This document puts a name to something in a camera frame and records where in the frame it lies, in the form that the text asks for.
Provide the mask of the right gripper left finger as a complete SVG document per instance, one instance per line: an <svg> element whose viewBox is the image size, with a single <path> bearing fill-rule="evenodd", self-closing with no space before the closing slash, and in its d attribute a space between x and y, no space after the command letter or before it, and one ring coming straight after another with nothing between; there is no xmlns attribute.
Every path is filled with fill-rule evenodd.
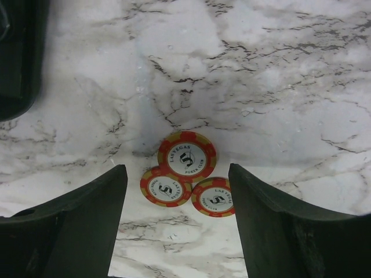
<svg viewBox="0 0 371 278"><path fill-rule="evenodd" d="M1 217L1 277L107 277L128 176L117 165L71 192Z"/></svg>

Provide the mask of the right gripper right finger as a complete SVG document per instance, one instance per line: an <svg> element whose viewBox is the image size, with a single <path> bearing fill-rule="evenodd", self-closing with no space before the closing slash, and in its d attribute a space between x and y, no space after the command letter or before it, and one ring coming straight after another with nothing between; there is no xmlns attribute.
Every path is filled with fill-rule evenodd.
<svg viewBox="0 0 371 278"><path fill-rule="evenodd" d="M228 177L249 277L369 277L370 215L315 206L238 164Z"/></svg>

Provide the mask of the orange poker chip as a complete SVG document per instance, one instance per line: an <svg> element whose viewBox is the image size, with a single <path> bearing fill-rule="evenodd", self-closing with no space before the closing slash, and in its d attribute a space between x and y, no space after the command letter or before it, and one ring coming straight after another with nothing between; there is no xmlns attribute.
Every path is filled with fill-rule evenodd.
<svg viewBox="0 0 371 278"><path fill-rule="evenodd" d="M172 175L167 176L156 166L143 174L140 190L147 200L157 206L178 207L191 197L192 184Z"/></svg>
<svg viewBox="0 0 371 278"><path fill-rule="evenodd" d="M228 178L211 177L197 183L191 201L196 210L209 217L223 218L235 214Z"/></svg>
<svg viewBox="0 0 371 278"><path fill-rule="evenodd" d="M166 174L195 183L212 174L217 152L205 136L194 131L178 131L161 142L157 160Z"/></svg>

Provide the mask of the black poker chip case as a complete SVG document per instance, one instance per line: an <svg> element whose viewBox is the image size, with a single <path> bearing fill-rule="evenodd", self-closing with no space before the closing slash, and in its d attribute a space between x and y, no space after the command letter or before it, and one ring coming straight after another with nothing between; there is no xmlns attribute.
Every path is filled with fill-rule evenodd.
<svg viewBox="0 0 371 278"><path fill-rule="evenodd" d="M1 1L1 121L29 110L41 92L49 1Z"/></svg>

